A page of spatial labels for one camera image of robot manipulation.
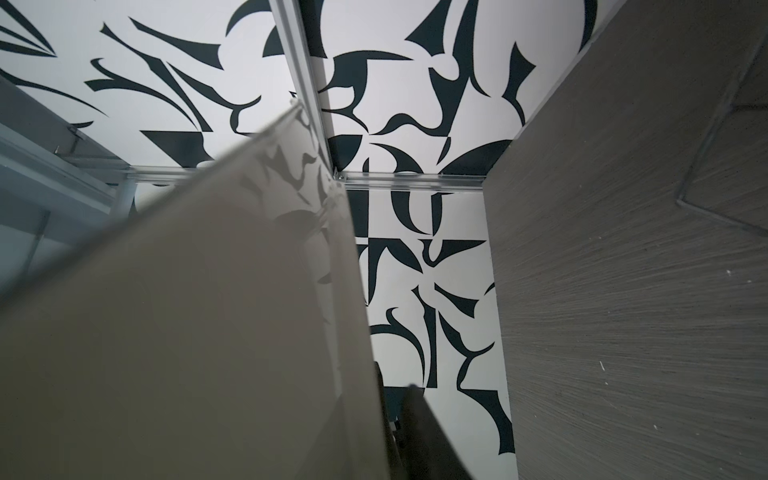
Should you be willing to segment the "white square plate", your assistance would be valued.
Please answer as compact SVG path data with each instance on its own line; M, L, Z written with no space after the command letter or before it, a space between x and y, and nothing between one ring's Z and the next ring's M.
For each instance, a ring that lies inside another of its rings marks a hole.
M5 479L386 479L351 213L300 104L1 302Z

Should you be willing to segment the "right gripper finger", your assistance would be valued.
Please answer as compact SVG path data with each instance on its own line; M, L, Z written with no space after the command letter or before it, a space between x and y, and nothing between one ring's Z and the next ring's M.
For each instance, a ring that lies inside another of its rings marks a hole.
M385 449L391 479L471 479L432 413L423 392L405 388L399 424L392 428L385 400L383 375L374 363L381 404Z

